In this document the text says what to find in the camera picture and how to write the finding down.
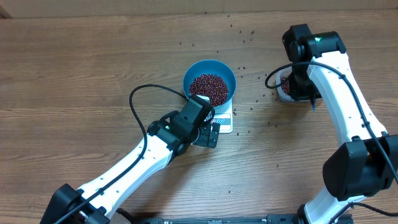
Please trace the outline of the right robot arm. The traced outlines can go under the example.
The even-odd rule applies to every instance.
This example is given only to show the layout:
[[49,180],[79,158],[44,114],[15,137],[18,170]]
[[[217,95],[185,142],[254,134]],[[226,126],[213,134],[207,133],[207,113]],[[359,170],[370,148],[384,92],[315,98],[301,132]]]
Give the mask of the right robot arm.
[[302,205],[304,223],[339,223],[354,203],[388,189],[397,174],[397,136],[377,120],[356,83],[346,47],[337,32],[311,33],[291,26],[282,41],[292,72],[290,97],[321,98],[338,138],[337,151],[324,163],[324,186]]

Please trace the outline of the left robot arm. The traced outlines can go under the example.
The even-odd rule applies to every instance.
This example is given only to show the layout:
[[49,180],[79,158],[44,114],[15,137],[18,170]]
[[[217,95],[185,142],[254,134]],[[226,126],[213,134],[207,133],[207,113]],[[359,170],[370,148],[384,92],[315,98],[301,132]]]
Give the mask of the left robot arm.
[[219,125],[207,96],[191,95],[181,111],[154,121],[141,142],[116,165],[77,189],[55,191],[42,223],[109,223],[124,201],[151,175],[184,154],[192,144],[215,147]]

